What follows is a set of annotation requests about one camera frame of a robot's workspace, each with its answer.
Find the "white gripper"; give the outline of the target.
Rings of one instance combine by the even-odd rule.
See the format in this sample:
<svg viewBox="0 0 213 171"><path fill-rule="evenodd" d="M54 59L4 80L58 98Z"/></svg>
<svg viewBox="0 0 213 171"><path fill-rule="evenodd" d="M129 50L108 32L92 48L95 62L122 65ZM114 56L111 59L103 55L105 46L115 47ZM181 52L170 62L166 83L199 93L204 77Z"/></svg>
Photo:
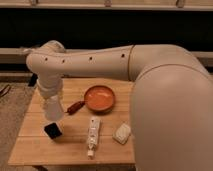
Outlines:
<svg viewBox="0 0 213 171"><path fill-rule="evenodd" d="M41 78L37 79L37 87L40 95L44 98L50 98L57 95L63 88L63 81L61 78Z"/></svg>

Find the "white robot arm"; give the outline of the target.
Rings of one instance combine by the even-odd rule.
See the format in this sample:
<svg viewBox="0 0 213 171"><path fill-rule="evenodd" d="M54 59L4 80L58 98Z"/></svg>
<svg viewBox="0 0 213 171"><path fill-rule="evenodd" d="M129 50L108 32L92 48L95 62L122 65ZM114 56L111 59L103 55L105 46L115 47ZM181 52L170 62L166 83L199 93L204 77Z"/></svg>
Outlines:
<svg viewBox="0 0 213 171"><path fill-rule="evenodd" d="M130 45L67 53L57 41L31 51L27 67L58 120L61 76L134 83L130 120L137 171L213 171L213 77L188 50L176 45Z"/></svg>

